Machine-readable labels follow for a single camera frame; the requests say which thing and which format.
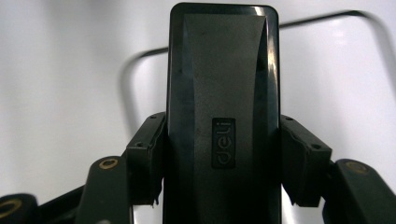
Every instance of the brass screw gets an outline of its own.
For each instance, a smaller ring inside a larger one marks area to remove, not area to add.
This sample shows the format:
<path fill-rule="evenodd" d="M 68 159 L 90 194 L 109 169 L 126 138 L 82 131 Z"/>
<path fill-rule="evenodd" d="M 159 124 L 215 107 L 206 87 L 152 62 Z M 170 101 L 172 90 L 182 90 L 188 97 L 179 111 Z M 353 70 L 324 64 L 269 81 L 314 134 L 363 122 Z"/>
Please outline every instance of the brass screw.
<path fill-rule="evenodd" d="M 11 205 L 10 208 L 6 209 L 4 212 L 0 212 L 0 218 L 7 217 L 17 211 L 22 206 L 22 201 L 19 199 L 10 199 L 3 203 L 0 203 L 0 208 Z"/>
<path fill-rule="evenodd" d="M 369 169 L 367 169 L 367 167 L 360 162 L 347 161 L 346 167 L 349 168 L 349 170 L 361 175 L 367 174 L 369 172 Z"/>
<path fill-rule="evenodd" d="M 111 168 L 115 167 L 117 164 L 119 164 L 118 160 L 116 160 L 116 159 L 107 159 L 107 160 L 102 161 L 99 164 L 99 167 L 101 169 L 107 170 L 107 169 L 111 169 Z"/>

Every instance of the white wall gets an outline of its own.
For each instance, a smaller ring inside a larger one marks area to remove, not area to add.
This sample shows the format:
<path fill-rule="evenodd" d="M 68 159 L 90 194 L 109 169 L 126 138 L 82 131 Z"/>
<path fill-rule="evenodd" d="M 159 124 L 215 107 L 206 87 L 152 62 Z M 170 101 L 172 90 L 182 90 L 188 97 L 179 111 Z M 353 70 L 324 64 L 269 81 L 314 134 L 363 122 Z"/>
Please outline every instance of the white wall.
<path fill-rule="evenodd" d="M 47 202 L 82 185 L 94 161 L 121 154 L 131 138 L 120 100 L 121 66 L 141 50 L 167 45 L 176 3 L 1 3 L 0 195 L 29 192 Z M 384 22 L 396 43 L 392 1 L 249 3 L 275 7 L 281 22 L 365 10 Z M 396 74 L 370 24 L 323 22 L 282 30 L 280 40 L 282 113 L 322 138 L 335 160 L 372 165 L 395 191 Z M 135 70 L 138 123 L 164 111 L 165 59 L 147 59 Z M 321 223 L 319 209 L 287 201 L 284 223 Z M 136 223 L 161 223 L 161 209 L 136 210 Z"/>

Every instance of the white background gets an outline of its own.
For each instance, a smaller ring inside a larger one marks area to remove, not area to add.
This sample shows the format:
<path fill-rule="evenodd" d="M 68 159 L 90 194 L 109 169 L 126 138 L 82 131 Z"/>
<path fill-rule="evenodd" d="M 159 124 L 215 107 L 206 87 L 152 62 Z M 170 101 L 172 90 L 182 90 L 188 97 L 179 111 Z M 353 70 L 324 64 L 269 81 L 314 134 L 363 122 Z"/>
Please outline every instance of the white background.
<path fill-rule="evenodd" d="M 84 184 L 94 161 L 121 154 L 136 129 L 123 110 L 120 70 L 137 52 L 167 46 L 176 3 L 0 2 L 0 196 L 28 192 L 45 203 Z M 396 43 L 393 1 L 239 3 L 272 6 L 280 22 L 365 10 Z M 282 30 L 282 114 L 332 147 L 334 160 L 370 164 L 395 191 L 396 73 L 378 44 L 386 43 L 359 18 Z M 165 110 L 166 56 L 134 71 L 141 124 Z M 136 223 L 161 223 L 161 206 L 135 210 Z M 322 223 L 321 210 L 291 207 L 285 196 L 283 223 Z"/>

